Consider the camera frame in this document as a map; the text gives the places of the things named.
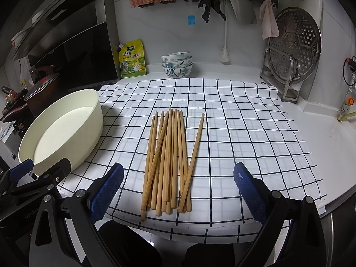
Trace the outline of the cream round basin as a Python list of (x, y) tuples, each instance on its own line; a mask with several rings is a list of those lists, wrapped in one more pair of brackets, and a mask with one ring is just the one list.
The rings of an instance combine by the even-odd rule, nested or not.
[(30, 125), (21, 140), (18, 159), (32, 160), (36, 175), (42, 175), (66, 158), (71, 171), (91, 154), (103, 131), (99, 93), (79, 90), (46, 108)]

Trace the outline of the white black checkered cloth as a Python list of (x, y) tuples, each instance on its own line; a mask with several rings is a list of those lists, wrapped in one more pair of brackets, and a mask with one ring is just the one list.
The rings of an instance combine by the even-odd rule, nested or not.
[[(208, 78), (137, 81), (99, 90), (104, 127), (93, 152), (59, 184), (62, 195), (87, 189), (114, 163), (124, 179), (106, 218), (164, 239), (197, 243), (248, 242), (260, 226), (253, 220), (234, 182), (243, 163), (269, 189), (317, 206), (326, 193), (317, 163), (276, 89), (255, 83)], [(202, 137), (191, 179), (192, 211), (140, 219), (142, 183), (150, 126), (155, 114), (180, 110), (187, 152), (198, 131)]]

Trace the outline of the brown pot with lid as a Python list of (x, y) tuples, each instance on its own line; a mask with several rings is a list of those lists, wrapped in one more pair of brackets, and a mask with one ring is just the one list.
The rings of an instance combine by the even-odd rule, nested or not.
[(60, 98), (59, 74), (51, 74), (40, 79), (26, 94), (24, 102), (34, 117)]

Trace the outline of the steel dish rack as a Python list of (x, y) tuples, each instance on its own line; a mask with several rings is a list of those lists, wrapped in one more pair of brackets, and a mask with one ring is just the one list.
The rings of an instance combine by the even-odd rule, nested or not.
[[(277, 74), (273, 74), (271, 69), (271, 63), (268, 61), (270, 51), (276, 51), (282, 57), (288, 61), (287, 76), (284, 79), (278, 77)], [(299, 100), (300, 90), (296, 90), (292, 86), (293, 78), (297, 74), (297, 60), (290, 54), (284, 53), (273, 47), (266, 47), (263, 54), (263, 62), (261, 66), (261, 72), (259, 78), (269, 86), (277, 88), (277, 95), (282, 102), (289, 102), (297, 104)]]

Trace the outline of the yellow green seasoning pouch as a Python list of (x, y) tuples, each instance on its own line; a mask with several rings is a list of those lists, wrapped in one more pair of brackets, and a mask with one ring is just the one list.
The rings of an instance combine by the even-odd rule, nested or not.
[(144, 46), (140, 39), (120, 46), (119, 65), (123, 78), (138, 77), (147, 74)]

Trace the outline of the white hanging brush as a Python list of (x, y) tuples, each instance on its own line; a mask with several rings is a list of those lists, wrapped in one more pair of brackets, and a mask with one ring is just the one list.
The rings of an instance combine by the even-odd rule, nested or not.
[(230, 58), (229, 58), (229, 53), (228, 53), (228, 49), (227, 49), (227, 0), (224, 0), (224, 14), (226, 16), (225, 28), (224, 28), (224, 47), (221, 50), (220, 61), (222, 63), (229, 63)]

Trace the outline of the round steel steamer plate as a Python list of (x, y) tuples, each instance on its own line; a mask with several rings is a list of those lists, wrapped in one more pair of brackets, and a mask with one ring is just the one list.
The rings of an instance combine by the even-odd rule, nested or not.
[[(292, 84), (309, 78), (317, 68), (321, 53), (321, 35), (314, 18), (302, 8), (287, 7), (276, 17), (279, 36), (270, 38), (268, 46), (292, 55), (297, 60), (297, 74)], [(285, 80), (288, 61), (276, 51), (267, 57), (273, 74)]]

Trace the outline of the stacked patterned ceramic bowls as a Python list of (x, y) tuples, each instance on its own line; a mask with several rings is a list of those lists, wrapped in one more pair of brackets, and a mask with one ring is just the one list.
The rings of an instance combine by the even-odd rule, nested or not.
[(161, 56), (164, 73), (168, 77), (185, 78), (192, 71), (192, 55), (190, 51), (183, 51)]

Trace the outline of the black range hood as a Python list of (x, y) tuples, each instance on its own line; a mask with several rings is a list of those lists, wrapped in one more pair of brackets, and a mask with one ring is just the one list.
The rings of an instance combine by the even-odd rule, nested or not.
[(58, 74), (72, 92), (119, 81), (118, 47), (114, 0), (54, 0), (28, 28), (13, 59), (28, 59), (32, 82)]

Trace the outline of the pink hanging towel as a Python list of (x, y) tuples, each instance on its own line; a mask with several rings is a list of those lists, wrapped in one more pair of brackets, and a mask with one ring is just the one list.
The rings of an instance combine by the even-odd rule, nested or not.
[(259, 18), (261, 19), (262, 38), (275, 38), (279, 36), (279, 28), (273, 12), (271, 0), (265, 0), (259, 9)]

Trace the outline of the black hanging rag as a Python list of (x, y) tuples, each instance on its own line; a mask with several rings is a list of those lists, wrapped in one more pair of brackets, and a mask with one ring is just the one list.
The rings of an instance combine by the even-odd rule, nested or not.
[(226, 15), (221, 11), (221, 8), (220, 8), (220, 0), (200, 0), (197, 7), (198, 8), (204, 7), (204, 12), (202, 14), (202, 19), (206, 23), (209, 22), (209, 17), (210, 17), (210, 11), (211, 10), (214, 10), (226, 22)]

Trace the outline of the red handled frying pan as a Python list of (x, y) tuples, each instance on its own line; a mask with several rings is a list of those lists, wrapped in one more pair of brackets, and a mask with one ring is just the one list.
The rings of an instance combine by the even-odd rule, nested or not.
[(33, 117), (31, 110), (27, 103), (23, 103), (21, 106), (15, 107), (8, 111), (1, 117), (1, 122), (23, 122)]

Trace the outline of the blue wall hook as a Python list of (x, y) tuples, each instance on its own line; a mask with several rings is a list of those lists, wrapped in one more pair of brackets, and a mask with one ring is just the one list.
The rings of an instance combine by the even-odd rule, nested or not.
[(195, 25), (196, 24), (196, 17), (194, 15), (189, 15), (187, 17), (188, 25)]

